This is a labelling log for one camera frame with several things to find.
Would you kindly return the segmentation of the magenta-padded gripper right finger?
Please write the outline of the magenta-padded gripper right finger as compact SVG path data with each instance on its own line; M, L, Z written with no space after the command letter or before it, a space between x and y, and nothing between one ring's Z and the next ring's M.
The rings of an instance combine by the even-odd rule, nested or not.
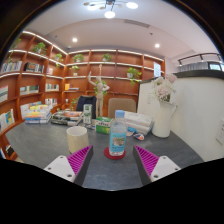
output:
M133 156L143 185L180 170L180 167L167 156L157 156L137 145L133 146Z

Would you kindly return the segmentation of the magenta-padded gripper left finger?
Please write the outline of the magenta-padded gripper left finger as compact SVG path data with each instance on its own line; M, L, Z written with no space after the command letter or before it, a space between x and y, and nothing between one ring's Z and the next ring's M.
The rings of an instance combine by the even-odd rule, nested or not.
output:
M44 170L81 186L84 182L90 160L93 156L93 146L84 147L68 157L58 156Z

